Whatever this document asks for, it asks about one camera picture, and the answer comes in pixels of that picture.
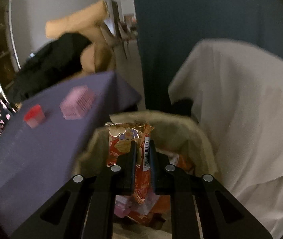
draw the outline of pink plastic item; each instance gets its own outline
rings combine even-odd
[[[45,115],[39,104],[33,106],[25,115],[23,120],[30,126],[35,128],[45,120]]]
[[[87,86],[77,86],[71,89],[60,107],[66,120],[79,120],[92,108],[95,94]]]

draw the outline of snack package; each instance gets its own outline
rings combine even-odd
[[[149,133],[154,129],[148,124],[106,123],[109,128],[109,157],[107,166],[116,164],[119,155],[130,151],[131,141],[137,144],[135,188],[133,197],[142,204],[150,183]]]

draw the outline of table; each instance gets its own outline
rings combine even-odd
[[[65,120],[59,105],[79,85],[96,99],[83,119]],[[74,158],[95,128],[140,98],[120,76],[105,72],[63,82],[24,102],[0,139],[0,225],[8,235],[70,179]],[[31,129],[23,116],[36,104],[46,121]]]

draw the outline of white barcode label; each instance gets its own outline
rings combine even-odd
[[[149,143],[150,143],[150,137],[145,137],[145,146],[144,146],[144,165],[142,168],[142,171],[148,171],[150,169],[149,166]]]

